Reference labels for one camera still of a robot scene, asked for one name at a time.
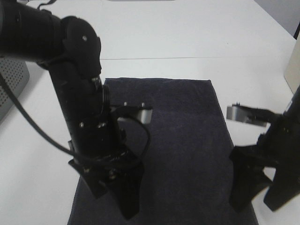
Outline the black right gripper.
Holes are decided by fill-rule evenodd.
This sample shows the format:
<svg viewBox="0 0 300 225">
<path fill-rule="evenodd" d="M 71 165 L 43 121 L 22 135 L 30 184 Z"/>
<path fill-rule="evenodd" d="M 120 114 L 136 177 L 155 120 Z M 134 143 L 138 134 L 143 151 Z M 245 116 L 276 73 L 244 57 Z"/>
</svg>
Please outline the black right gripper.
<svg viewBox="0 0 300 225">
<path fill-rule="evenodd" d="M 232 208 L 242 212 L 268 187 L 263 201 L 271 211 L 277 211 L 300 194 L 300 123 L 277 116 L 259 136 L 257 145 L 235 146 L 229 159 L 233 163 Z M 265 167 L 276 169 L 272 180 L 265 175 Z"/>
</svg>

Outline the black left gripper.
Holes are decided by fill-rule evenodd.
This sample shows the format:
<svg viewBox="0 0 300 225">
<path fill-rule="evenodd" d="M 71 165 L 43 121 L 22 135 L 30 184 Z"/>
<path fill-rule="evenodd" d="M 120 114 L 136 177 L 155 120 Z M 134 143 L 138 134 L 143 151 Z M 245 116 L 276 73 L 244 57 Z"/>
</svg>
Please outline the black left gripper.
<svg viewBox="0 0 300 225">
<path fill-rule="evenodd" d="M 69 165 L 81 175 L 95 199 L 109 190 L 122 216 L 130 220 L 139 213 L 144 165 L 126 145 L 120 121 L 141 123 L 129 113 L 68 115 L 69 146 L 75 154 Z M 107 188 L 100 179 L 107 179 Z"/>
</svg>

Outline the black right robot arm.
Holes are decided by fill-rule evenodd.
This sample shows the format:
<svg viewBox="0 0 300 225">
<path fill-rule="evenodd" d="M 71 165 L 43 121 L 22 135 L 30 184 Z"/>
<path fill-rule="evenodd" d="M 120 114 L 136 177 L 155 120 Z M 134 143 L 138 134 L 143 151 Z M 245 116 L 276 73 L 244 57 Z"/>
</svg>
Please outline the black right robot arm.
<svg viewBox="0 0 300 225">
<path fill-rule="evenodd" d="M 300 193 L 300 91 L 293 95 L 283 114 L 233 104 L 226 117 L 257 126 L 270 124 L 255 145 L 234 146 L 230 153 L 233 182 L 229 204 L 243 211 L 262 190 L 272 211 Z"/>
</svg>

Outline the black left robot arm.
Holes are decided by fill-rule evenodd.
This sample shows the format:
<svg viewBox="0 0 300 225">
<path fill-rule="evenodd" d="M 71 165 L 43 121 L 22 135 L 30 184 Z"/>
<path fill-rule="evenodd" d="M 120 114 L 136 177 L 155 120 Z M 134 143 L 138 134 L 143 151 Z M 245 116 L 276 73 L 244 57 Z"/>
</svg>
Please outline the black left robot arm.
<svg viewBox="0 0 300 225">
<path fill-rule="evenodd" d="M 101 41 L 85 20 L 58 18 L 48 10 L 15 0 L 0 3 L 0 55 L 38 64 L 47 70 L 68 131 L 69 147 L 49 137 L 28 115 L 4 78 L 2 89 L 29 124 L 52 146 L 73 157 L 69 164 L 80 174 L 95 198 L 110 192 L 123 217 L 131 219 L 140 208 L 143 158 L 126 145 L 119 119 L 146 128 L 152 109 L 112 105 L 110 92 L 101 83 Z"/>
</svg>

